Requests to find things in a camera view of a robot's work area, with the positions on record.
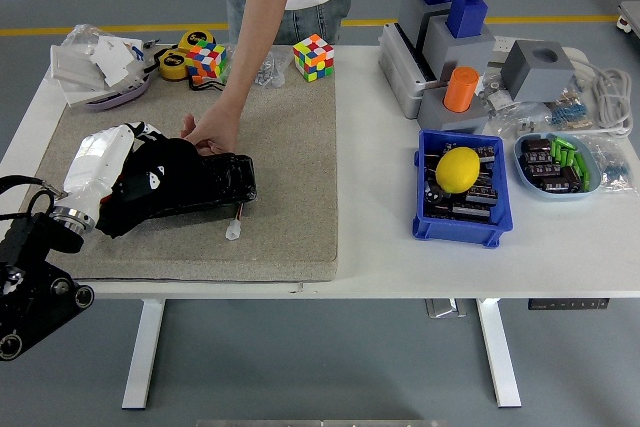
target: blue plastic bin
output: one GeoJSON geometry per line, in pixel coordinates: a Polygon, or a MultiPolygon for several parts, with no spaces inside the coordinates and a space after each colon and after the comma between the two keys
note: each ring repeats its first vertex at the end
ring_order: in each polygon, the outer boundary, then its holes
{"type": "Polygon", "coordinates": [[[413,235],[419,240],[443,239],[458,242],[482,244],[495,249],[500,245],[503,232],[513,229],[511,208],[509,206],[509,191],[507,189],[507,173],[505,169],[505,155],[502,139],[487,135],[472,135],[458,132],[441,132],[438,130],[420,131],[420,150],[416,152],[414,163],[418,167],[418,209],[413,219],[413,235]],[[495,161],[493,164],[492,187],[498,193],[498,202],[491,207],[491,224],[469,222],[464,220],[449,220],[427,217],[424,213],[425,189],[425,152],[441,152],[446,144],[456,144],[457,147],[493,147],[495,161]]]}

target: hand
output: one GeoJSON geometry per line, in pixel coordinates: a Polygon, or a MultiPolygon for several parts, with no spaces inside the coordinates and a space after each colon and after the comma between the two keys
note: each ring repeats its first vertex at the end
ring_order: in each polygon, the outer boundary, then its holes
{"type": "Polygon", "coordinates": [[[234,152],[238,141],[241,109],[230,108],[220,99],[196,124],[193,114],[184,117],[180,137],[198,149],[200,155],[234,152]]]}

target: white cable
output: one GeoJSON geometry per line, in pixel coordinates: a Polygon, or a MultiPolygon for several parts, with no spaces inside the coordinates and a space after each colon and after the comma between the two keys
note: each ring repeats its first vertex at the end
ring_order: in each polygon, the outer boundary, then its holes
{"type": "Polygon", "coordinates": [[[586,65],[596,73],[595,78],[591,79],[591,90],[597,102],[596,121],[600,129],[585,131],[585,133],[606,132],[613,137],[627,137],[633,128],[629,74],[619,69],[602,70],[574,57],[569,59],[586,65]]]}

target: rubik's cube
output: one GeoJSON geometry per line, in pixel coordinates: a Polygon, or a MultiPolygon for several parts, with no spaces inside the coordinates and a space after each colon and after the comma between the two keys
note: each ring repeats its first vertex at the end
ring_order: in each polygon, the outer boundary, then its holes
{"type": "Polygon", "coordinates": [[[293,46],[295,64],[307,82],[333,73],[333,47],[313,34],[293,46]]]}
{"type": "Polygon", "coordinates": [[[189,51],[185,62],[194,81],[218,78],[227,66],[227,49],[222,45],[201,40],[189,51]]]}

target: beige mat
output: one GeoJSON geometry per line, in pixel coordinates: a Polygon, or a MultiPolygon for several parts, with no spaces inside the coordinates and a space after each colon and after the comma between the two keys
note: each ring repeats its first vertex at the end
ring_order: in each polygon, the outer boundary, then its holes
{"type": "MultiPolygon", "coordinates": [[[[186,82],[154,78],[139,99],[105,112],[65,110],[38,171],[61,186],[81,140],[138,120],[177,136],[182,117],[198,118],[218,97],[186,82]]],[[[254,86],[243,112],[238,153],[253,158],[258,199],[243,212],[242,235],[225,239],[225,207],[145,221],[111,239],[85,236],[79,254],[48,260],[77,279],[328,281],[337,268],[335,84],[307,83],[290,66],[279,89],[254,86]]]]}

